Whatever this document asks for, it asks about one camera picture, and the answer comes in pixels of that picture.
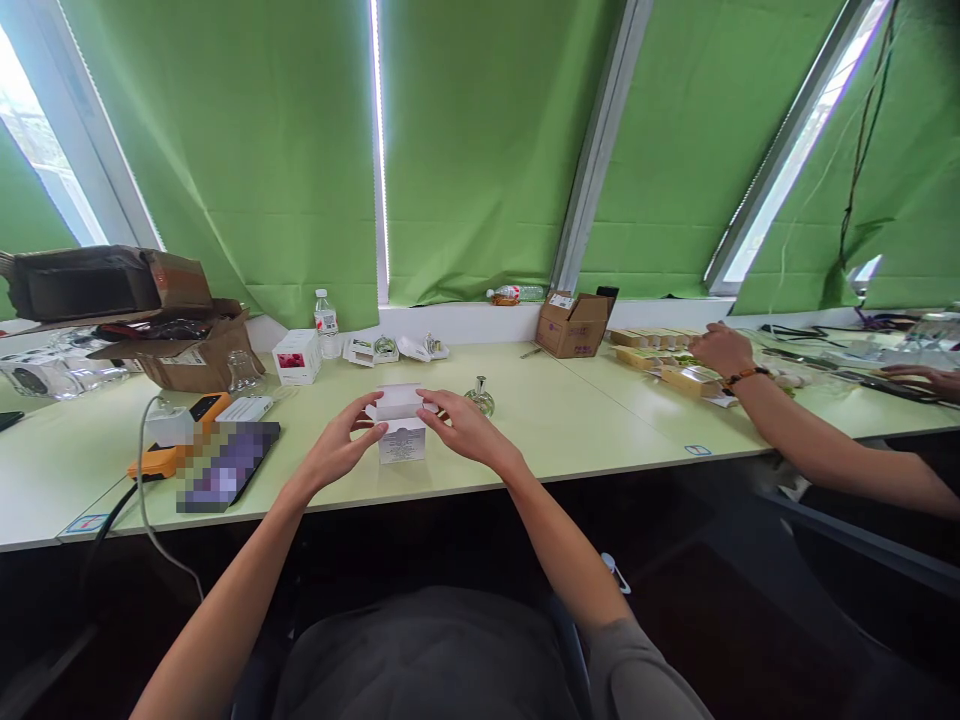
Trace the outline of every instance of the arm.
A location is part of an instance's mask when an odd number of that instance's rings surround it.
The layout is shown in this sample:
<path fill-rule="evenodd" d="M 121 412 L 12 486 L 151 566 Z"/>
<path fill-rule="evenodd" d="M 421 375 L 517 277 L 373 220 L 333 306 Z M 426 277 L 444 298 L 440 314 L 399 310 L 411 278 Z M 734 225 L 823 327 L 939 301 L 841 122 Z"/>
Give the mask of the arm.
<path fill-rule="evenodd" d="M 290 544 L 310 499 L 346 475 L 383 437 L 352 402 L 334 418 L 286 484 L 260 526 L 190 618 L 144 689 L 133 720 L 217 718 L 230 702 L 273 597 Z M 351 441 L 350 432 L 370 428 Z"/>
<path fill-rule="evenodd" d="M 756 363 L 750 341 L 722 323 L 690 346 L 723 377 Z M 760 435 L 810 482 L 852 495 L 960 518 L 960 498 L 915 453 L 866 448 L 794 402 L 766 375 L 751 375 L 733 392 Z"/>
<path fill-rule="evenodd" d="M 582 629 L 599 630 L 633 619 L 620 588 L 570 516 L 527 467 L 523 455 L 470 400 L 446 390 L 419 390 L 449 415 L 452 426 L 435 414 L 418 415 L 454 452 L 490 467 L 507 486 L 550 585 Z"/>

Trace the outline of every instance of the perfume bottle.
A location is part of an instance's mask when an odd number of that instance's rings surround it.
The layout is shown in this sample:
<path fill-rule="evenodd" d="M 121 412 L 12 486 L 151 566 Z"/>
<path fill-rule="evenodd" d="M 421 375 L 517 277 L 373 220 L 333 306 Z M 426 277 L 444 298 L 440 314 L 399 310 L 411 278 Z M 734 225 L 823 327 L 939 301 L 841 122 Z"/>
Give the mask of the perfume bottle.
<path fill-rule="evenodd" d="M 473 390 L 467 390 L 464 397 L 473 400 L 484 416 L 492 417 L 497 406 L 493 402 L 493 396 L 486 391 L 486 383 L 487 379 L 483 375 L 477 375 L 477 386 Z"/>
<path fill-rule="evenodd" d="M 393 355 L 397 351 L 397 343 L 393 338 L 381 335 L 380 339 L 373 344 L 373 349 L 378 355 Z"/>

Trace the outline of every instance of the label sticker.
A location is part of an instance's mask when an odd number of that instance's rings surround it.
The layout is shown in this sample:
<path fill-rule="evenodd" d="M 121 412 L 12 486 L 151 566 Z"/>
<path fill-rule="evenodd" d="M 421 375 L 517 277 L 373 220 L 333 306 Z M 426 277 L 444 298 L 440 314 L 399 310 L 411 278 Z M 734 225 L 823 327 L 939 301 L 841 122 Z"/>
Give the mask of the label sticker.
<path fill-rule="evenodd" d="M 569 310 L 573 307 L 573 298 L 567 298 L 563 295 L 554 295 L 552 298 L 550 298 L 550 304 L 556 305 L 564 310 Z"/>
<path fill-rule="evenodd" d="M 172 358 L 157 358 L 162 365 L 206 365 L 206 361 L 200 357 L 200 351 L 190 348 Z"/>
<path fill-rule="evenodd" d="M 84 515 L 70 523 L 70 527 L 64 531 L 64 534 L 77 535 L 79 533 L 95 532 L 100 529 L 108 516 L 109 514 Z"/>

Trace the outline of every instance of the glass perfume bottle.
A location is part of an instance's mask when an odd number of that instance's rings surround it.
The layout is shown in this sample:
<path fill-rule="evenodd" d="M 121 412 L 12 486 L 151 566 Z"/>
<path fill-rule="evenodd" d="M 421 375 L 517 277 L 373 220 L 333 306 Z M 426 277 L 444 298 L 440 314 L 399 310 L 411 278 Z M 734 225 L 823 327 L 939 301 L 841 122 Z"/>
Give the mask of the glass perfume bottle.
<path fill-rule="evenodd" d="M 253 358 L 246 350 L 234 350 L 227 356 L 230 368 L 230 396 L 234 399 L 242 395 L 255 395 L 263 385 L 263 376 L 253 364 Z"/>
<path fill-rule="evenodd" d="M 393 355 L 397 351 L 397 343 L 393 338 L 381 335 L 373 344 L 373 349 L 378 355 Z"/>
<path fill-rule="evenodd" d="M 477 385 L 473 390 L 467 390 L 464 397 L 470 398 L 476 403 L 486 417 L 492 417 L 496 409 L 496 403 L 493 402 L 493 396 L 486 390 L 487 379 L 483 375 L 477 375 Z"/>

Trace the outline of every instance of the table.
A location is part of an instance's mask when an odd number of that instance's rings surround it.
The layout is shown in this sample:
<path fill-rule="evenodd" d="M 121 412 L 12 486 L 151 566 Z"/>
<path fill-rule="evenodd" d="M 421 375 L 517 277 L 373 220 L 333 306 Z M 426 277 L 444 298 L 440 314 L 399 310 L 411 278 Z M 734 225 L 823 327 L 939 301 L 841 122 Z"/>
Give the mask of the table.
<path fill-rule="evenodd" d="M 542 481 L 589 477 L 765 452 L 740 408 L 692 400 L 652 376 L 618 363 L 604 344 L 595 358 L 555 360 L 539 353 L 521 360 L 529 343 L 461 345 L 449 360 L 363 368 L 328 362 L 316 382 L 294 388 L 266 416 L 283 427 L 241 499 L 223 514 L 179 514 L 176 491 L 185 477 L 146 486 L 147 510 L 158 530 L 262 517 L 326 423 L 376 385 L 422 382 L 465 392 L 485 375 L 497 400 L 494 422 L 523 451 Z M 276 385 L 266 359 L 268 383 Z M 89 540 L 78 518 L 105 515 L 129 489 L 125 469 L 135 457 L 140 416 L 157 392 L 145 377 L 32 412 L 0 434 L 0 551 Z M 178 404 L 195 396 L 167 393 Z M 0 401 L 6 396 L 0 395 Z M 960 427 L 960 411 L 925 406 L 864 388 L 807 388 L 799 401 L 857 438 Z M 376 452 L 326 488 L 308 511 L 472 492 L 499 487 L 487 468 L 449 451 L 428 433 L 427 460 L 381 466 Z M 144 532 L 138 500 L 114 525 L 116 534 Z"/>
<path fill-rule="evenodd" d="M 700 445 L 725 457 L 770 449 L 742 407 L 721 408 L 688 400 L 653 375 L 619 362 L 613 345 L 607 342 L 596 357 L 558 362 L 678 443 Z M 797 393 L 797 402 L 861 440 L 960 427 L 960 410 L 922 405 L 839 382 L 833 387 L 804 388 Z"/>
<path fill-rule="evenodd" d="M 477 375 L 485 375 L 498 403 L 494 422 L 520 448 L 542 481 L 696 460 L 549 355 L 539 353 L 520 360 L 532 347 L 529 343 L 460 345 L 453 348 L 450 360 L 429 364 L 405 360 L 364 368 L 343 361 L 326 363 L 313 385 L 296 388 L 293 397 L 281 400 L 264 417 L 279 422 L 283 431 L 235 505 L 223 514 L 179 514 L 176 492 L 183 489 L 184 479 L 148 483 L 145 494 L 150 524 L 159 531 L 263 517 L 326 423 L 351 400 L 385 383 L 421 382 L 427 388 L 465 392 Z M 273 368 L 264 364 L 268 379 L 275 384 Z M 499 478 L 488 468 L 453 453 L 428 433 L 426 461 L 380 465 L 377 453 L 370 451 L 350 474 L 318 493 L 308 512 L 499 486 Z M 129 487 L 127 480 L 118 483 L 85 514 L 109 513 Z M 134 498 L 118 516 L 112 532 L 143 531 Z M 70 542 L 90 536 L 71 533 L 60 539 Z"/>
<path fill-rule="evenodd" d="M 117 484 L 137 422 L 157 392 L 145 377 L 61 403 L 20 398 L 2 381 L 3 410 L 29 410 L 0 432 L 0 549 L 56 545 L 57 535 Z"/>

